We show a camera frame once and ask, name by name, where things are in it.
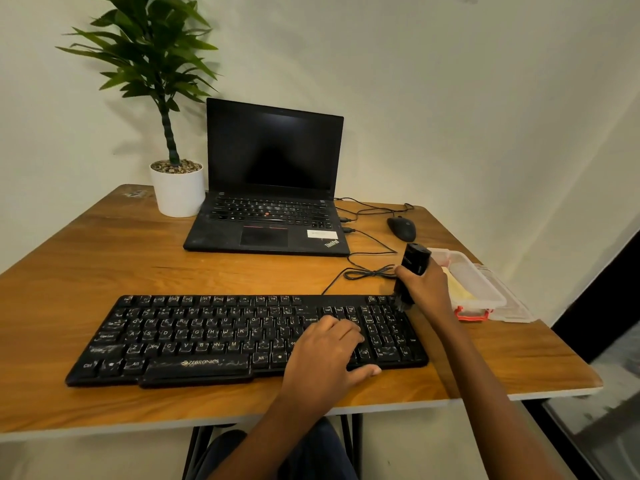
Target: potted plant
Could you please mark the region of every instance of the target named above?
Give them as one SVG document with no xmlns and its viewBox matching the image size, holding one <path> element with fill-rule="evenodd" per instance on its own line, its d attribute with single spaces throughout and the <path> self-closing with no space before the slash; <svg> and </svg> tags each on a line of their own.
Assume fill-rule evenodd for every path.
<svg viewBox="0 0 640 480">
<path fill-rule="evenodd" d="M 217 50 L 200 39 L 211 29 L 190 26 L 209 24 L 198 13 L 195 1 L 107 1 L 115 8 L 91 23 L 101 30 L 74 28 L 68 34 L 83 37 L 93 45 L 74 43 L 58 48 L 114 65 L 114 72 L 100 72 L 108 78 L 100 89 L 123 85 L 120 90 L 124 98 L 151 96 L 160 112 L 169 150 L 168 160 L 150 165 L 158 209 L 171 217 L 194 216 L 205 197 L 204 172 L 200 163 L 178 156 L 169 112 L 180 111 L 175 100 L 178 93 L 204 103 L 200 97 L 209 94 L 198 87 L 199 82 L 215 90 L 202 76 L 215 80 L 215 72 L 196 55 L 197 50 Z"/>
</svg>

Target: person's leg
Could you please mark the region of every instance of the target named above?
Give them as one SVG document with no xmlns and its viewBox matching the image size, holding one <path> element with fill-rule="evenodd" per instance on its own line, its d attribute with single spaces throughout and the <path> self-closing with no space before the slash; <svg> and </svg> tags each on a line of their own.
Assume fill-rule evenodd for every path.
<svg viewBox="0 0 640 480">
<path fill-rule="evenodd" d="M 278 471 L 279 480 L 358 480 L 327 418 L 300 440 Z"/>
<path fill-rule="evenodd" d="M 207 448 L 202 459 L 194 468 L 193 480 L 206 480 L 213 470 L 228 457 L 237 446 L 246 438 L 246 433 L 240 429 L 232 429 L 222 433 Z"/>
</svg>

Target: laptop screen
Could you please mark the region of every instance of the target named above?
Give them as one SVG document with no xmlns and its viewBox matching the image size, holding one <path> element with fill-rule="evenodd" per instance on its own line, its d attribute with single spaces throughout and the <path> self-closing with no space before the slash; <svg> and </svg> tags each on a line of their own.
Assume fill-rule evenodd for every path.
<svg viewBox="0 0 640 480">
<path fill-rule="evenodd" d="M 209 186 L 289 187 L 333 197 L 343 122 L 341 116 L 208 98 Z"/>
</svg>

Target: hand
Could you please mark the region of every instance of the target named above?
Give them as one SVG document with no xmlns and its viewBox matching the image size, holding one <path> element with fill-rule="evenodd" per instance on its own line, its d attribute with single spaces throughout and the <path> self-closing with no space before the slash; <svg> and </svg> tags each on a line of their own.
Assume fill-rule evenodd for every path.
<svg viewBox="0 0 640 480">
<path fill-rule="evenodd" d="M 298 339 L 284 371 L 279 400 L 315 423 L 347 391 L 378 375 L 377 365 L 364 365 L 347 372 L 353 350 L 364 341 L 360 327 L 350 320 L 325 315 Z"/>
<path fill-rule="evenodd" d="M 451 308 L 447 275 L 433 258 L 429 258 L 427 270 L 421 276 L 404 266 L 396 266 L 396 276 L 405 284 L 411 298 L 430 322 L 457 322 Z"/>
</svg>

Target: keyboard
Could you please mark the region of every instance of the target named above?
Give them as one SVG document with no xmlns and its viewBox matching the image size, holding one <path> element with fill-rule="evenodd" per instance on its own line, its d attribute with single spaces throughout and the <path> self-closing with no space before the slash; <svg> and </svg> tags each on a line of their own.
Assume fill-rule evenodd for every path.
<svg viewBox="0 0 640 480">
<path fill-rule="evenodd" d="M 282 375 L 296 341 L 324 315 L 366 338 L 347 366 L 428 362 L 391 296 L 123 296 L 65 380 L 68 386 L 178 387 Z"/>
<path fill-rule="evenodd" d="M 219 221 L 265 222 L 331 229 L 324 201 L 256 200 L 219 196 L 210 219 Z"/>
</svg>

